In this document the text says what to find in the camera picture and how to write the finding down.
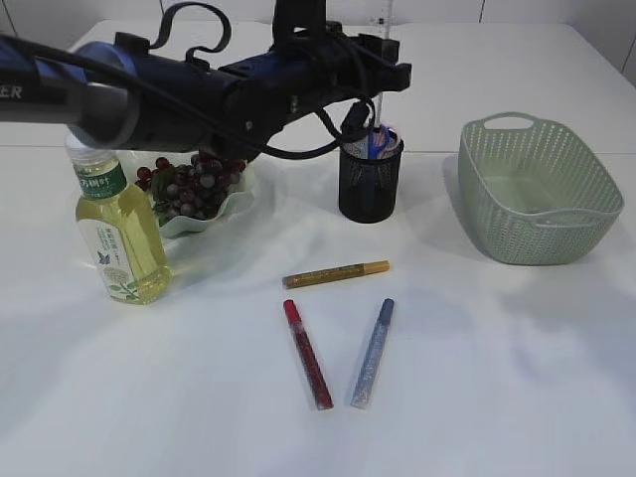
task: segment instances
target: black pen holder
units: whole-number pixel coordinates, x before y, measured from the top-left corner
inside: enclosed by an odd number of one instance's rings
[[[399,161],[404,143],[382,159],[363,159],[356,147],[340,148],[338,207],[347,218],[360,224],[375,224],[391,216],[396,206]]]

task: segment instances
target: pen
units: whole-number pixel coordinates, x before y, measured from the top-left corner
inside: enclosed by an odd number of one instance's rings
[[[378,366],[380,365],[380,359],[382,358],[385,342],[387,341],[387,335],[389,334],[394,305],[394,301],[389,298],[387,298],[382,305],[382,310],[378,317],[378,321],[376,321],[374,333],[371,335],[371,340],[369,340],[365,361],[363,362],[360,374],[358,375],[358,382],[356,383],[354,396],[351,399],[351,405],[353,407],[366,409],[369,404],[371,392],[374,387],[374,381],[376,380],[376,374],[378,372]]]
[[[325,379],[320,371],[320,366],[318,366],[318,361],[316,361],[314,350],[311,348],[311,343],[309,343],[309,337],[307,336],[305,327],[302,325],[296,304],[293,300],[287,300],[283,303],[283,307],[287,315],[289,328],[296,342],[300,360],[307,375],[307,380],[309,381],[311,392],[316,400],[316,406],[319,410],[331,409],[334,404],[331,401],[331,395],[329,394],[327,383],[325,383]]]
[[[371,263],[358,263],[356,265],[327,268],[325,270],[310,271],[298,275],[285,276],[282,283],[285,288],[299,288],[301,286],[317,285],[330,281],[345,280],[357,276],[370,275],[388,271],[391,264],[388,261],[374,261]]]

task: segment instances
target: white wall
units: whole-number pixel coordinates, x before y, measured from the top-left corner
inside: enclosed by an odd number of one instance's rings
[[[0,32],[66,48],[105,19],[158,19],[178,0],[0,0]],[[270,22],[274,0],[208,0],[232,20]],[[327,0],[329,18],[369,24],[387,0]],[[188,9],[182,19],[214,18]],[[636,0],[395,0],[396,23],[568,23],[636,85]]]
[[[168,8],[180,0],[162,0]],[[271,23],[274,0],[204,0],[220,7],[234,20]],[[350,25],[367,25],[382,11],[386,0],[327,0],[327,15]],[[397,23],[478,22],[482,0],[395,0]],[[203,10],[192,8],[183,18],[204,18]]]
[[[485,22],[567,23],[622,70],[636,36],[635,0],[486,0]]]
[[[3,1],[19,36],[59,48],[102,20],[161,17],[159,0]]]

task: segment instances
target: plastic bottle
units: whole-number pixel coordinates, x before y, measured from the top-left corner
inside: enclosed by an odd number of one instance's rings
[[[113,151],[91,149],[70,134],[67,152],[82,190],[76,220],[108,294],[150,303],[172,275],[146,195],[126,182]]]

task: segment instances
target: plastic basket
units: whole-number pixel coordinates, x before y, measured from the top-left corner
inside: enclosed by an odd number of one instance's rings
[[[531,125],[488,127],[504,118]],[[476,238],[505,263],[578,260],[600,242],[624,207],[616,183],[574,132],[518,112],[464,126],[458,175]]]

